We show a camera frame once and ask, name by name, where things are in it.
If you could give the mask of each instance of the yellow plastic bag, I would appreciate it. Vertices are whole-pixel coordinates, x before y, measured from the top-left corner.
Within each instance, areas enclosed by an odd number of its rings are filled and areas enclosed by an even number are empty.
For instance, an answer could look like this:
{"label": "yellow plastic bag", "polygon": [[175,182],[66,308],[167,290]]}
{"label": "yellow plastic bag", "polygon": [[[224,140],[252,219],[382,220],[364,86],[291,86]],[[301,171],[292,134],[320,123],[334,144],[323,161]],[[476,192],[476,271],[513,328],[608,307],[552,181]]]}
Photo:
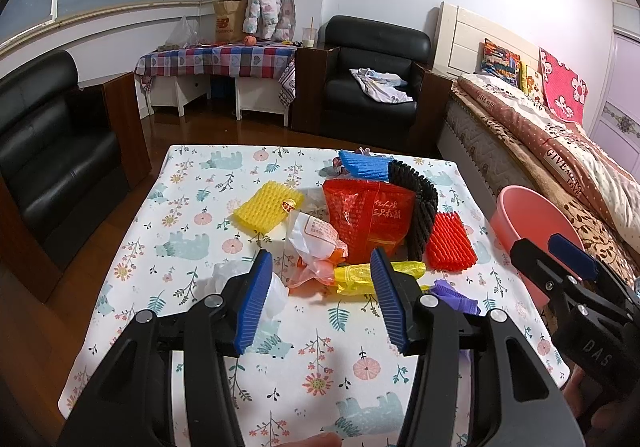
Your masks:
{"label": "yellow plastic bag", "polygon": [[[426,267],[421,261],[394,261],[391,263],[395,271],[408,273],[415,279],[421,278]],[[335,286],[340,295],[365,295],[375,293],[371,280],[371,267],[368,263],[363,265],[348,265],[336,267],[334,270]]]}

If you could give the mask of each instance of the door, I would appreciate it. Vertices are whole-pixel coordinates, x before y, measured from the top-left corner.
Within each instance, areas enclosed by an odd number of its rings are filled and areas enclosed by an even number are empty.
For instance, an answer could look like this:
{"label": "door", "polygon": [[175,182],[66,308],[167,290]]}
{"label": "door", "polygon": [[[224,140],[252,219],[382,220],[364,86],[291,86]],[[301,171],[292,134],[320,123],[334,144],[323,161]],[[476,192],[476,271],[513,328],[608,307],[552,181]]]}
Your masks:
{"label": "door", "polygon": [[640,43],[616,34],[605,104],[591,138],[640,179]]}

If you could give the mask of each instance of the pink pillow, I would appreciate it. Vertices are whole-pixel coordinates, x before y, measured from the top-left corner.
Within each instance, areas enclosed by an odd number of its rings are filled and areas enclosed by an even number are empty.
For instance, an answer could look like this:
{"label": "pink pillow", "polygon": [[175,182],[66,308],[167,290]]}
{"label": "pink pillow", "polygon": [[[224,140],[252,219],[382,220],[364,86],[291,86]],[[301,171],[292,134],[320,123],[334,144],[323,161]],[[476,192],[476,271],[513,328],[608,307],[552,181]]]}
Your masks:
{"label": "pink pillow", "polygon": [[584,101],[589,90],[578,74],[540,48],[545,103],[560,119],[582,124]]}

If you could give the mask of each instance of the blanket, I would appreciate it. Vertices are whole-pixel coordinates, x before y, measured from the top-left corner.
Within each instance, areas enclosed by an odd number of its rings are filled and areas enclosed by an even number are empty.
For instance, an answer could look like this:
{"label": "blanket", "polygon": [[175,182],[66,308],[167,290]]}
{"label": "blanket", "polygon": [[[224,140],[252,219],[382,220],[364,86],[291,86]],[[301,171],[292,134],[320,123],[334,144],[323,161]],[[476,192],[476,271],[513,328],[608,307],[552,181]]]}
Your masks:
{"label": "blanket", "polygon": [[414,101],[409,95],[395,88],[395,86],[406,85],[406,81],[403,81],[395,73],[379,73],[371,68],[350,69],[349,71],[365,95],[377,102],[399,104]]}
{"label": "blanket", "polygon": [[451,96],[465,106],[472,116],[505,146],[514,161],[520,164],[521,169],[527,174],[534,188],[560,209],[577,231],[586,252],[609,265],[620,279],[633,287],[640,268],[630,254],[631,251],[625,248],[616,233],[589,208],[565,191],[531,150],[487,113],[460,85],[452,86]]}
{"label": "blanket", "polygon": [[562,122],[501,79],[464,74],[458,83],[526,144],[566,191],[640,252],[640,185],[580,124]]}

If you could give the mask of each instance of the wooden headboard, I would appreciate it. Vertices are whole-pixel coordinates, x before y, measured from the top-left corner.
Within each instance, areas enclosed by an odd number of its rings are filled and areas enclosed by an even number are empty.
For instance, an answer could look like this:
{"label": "wooden headboard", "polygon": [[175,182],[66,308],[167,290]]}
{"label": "wooden headboard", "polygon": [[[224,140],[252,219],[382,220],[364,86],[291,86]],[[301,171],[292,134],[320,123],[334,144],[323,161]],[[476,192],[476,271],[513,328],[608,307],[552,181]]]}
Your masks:
{"label": "wooden headboard", "polygon": [[433,69],[458,77],[480,69],[484,38],[520,55],[523,63],[540,70],[540,48],[493,21],[457,5],[440,4]]}

